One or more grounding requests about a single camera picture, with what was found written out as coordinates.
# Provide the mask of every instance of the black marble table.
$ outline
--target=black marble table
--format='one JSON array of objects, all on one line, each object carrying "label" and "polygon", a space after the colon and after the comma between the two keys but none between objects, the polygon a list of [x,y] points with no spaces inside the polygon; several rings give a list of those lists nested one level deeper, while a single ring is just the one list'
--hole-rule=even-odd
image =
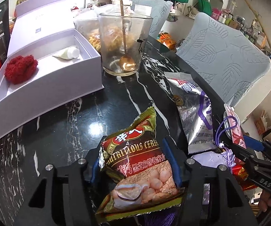
[{"label": "black marble table", "polygon": [[103,135],[128,127],[149,106],[157,112],[157,140],[166,136],[186,150],[164,71],[192,75],[211,100],[216,130],[223,119],[223,101],[185,61],[149,37],[138,73],[114,77],[102,72],[104,89],[51,110],[0,139],[0,220],[13,224],[46,164],[66,166],[85,157]]}]

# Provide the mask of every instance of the silver snack bag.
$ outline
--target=silver snack bag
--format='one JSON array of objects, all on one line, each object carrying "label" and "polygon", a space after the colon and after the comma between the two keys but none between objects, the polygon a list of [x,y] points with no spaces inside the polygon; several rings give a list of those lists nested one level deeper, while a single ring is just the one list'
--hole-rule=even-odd
[{"label": "silver snack bag", "polygon": [[165,72],[177,105],[189,154],[215,149],[211,102],[190,74]]}]

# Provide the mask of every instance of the cream tube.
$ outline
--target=cream tube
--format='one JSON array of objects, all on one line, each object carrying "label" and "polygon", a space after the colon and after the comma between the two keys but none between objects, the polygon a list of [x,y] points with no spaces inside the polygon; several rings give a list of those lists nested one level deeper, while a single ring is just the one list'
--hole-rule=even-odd
[{"label": "cream tube", "polygon": [[62,58],[62,59],[73,59],[78,58],[80,55],[80,50],[76,46],[71,46],[60,50],[53,54],[54,57]]}]

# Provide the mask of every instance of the bottle lid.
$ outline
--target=bottle lid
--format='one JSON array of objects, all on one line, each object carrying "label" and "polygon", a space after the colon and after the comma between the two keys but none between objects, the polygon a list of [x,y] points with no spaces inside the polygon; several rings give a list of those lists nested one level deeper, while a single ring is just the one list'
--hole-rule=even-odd
[{"label": "bottle lid", "polygon": [[80,50],[75,47],[75,46],[71,46],[67,49],[67,57],[70,58],[70,59],[73,59],[73,58],[78,58],[80,55]]}]

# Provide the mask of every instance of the red yarn ball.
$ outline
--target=red yarn ball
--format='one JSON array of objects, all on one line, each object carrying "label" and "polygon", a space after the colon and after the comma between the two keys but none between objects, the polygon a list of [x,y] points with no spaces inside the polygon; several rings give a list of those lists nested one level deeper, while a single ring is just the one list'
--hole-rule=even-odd
[{"label": "red yarn ball", "polygon": [[29,80],[35,73],[38,61],[33,55],[26,57],[17,56],[11,59],[5,68],[5,78],[13,84],[23,83]]}]

